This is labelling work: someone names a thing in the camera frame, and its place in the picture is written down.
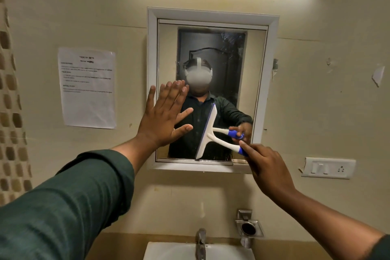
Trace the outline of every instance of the shirt sleeve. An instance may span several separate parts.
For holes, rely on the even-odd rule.
[[[84,259],[100,231],[130,208],[134,169],[114,150],[80,154],[0,208],[0,259]]]
[[[367,260],[390,260],[390,235],[385,235],[376,243]]]
[[[221,101],[222,118],[231,126],[239,126],[244,122],[253,124],[253,119],[249,115],[242,113],[227,99],[222,98]]]

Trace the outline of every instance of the mirror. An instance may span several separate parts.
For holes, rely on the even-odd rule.
[[[190,91],[182,111],[190,107],[194,111],[177,124],[191,124],[193,130],[158,149],[157,161],[195,159],[213,104],[217,108],[213,128],[240,126],[250,140],[265,40],[266,30],[159,23],[157,86],[185,80]],[[214,134],[237,144],[226,132]],[[245,162],[243,156],[215,142],[206,145],[200,160]]]

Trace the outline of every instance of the switch board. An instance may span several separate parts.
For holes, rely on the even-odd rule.
[[[356,160],[306,157],[302,177],[350,179],[355,171]]]

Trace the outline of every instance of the blue handle grip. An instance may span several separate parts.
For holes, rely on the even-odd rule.
[[[238,132],[236,130],[229,130],[229,133],[227,133],[227,135],[229,137],[232,137],[232,138],[237,139],[237,140],[241,140],[245,137],[244,134],[241,134],[241,136],[239,137],[239,136],[237,136],[237,133]]]
[[[242,149],[242,147],[240,147],[240,150],[238,150],[238,154],[241,154],[241,155],[244,155],[244,156],[248,156],[248,154],[244,151],[244,149]]]

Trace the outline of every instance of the hand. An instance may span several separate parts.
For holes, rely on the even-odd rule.
[[[236,130],[237,131],[237,136],[241,136],[244,134],[244,139],[242,139],[246,143],[250,143],[251,138],[252,138],[252,125],[249,122],[243,122],[237,127],[229,127],[229,130]],[[232,140],[235,143],[238,143],[237,139],[232,138]]]
[[[183,125],[174,129],[175,124],[193,110],[187,109],[180,113],[181,106],[188,94],[188,86],[185,86],[184,80],[168,82],[167,85],[162,84],[156,105],[154,105],[155,92],[156,87],[151,86],[137,137],[151,142],[157,149],[176,141],[193,129],[192,125]]]
[[[278,200],[284,194],[295,192],[290,172],[277,151],[260,144],[240,146],[249,157],[246,159],[252,170],[253,178],[261,191],[272,200]]]

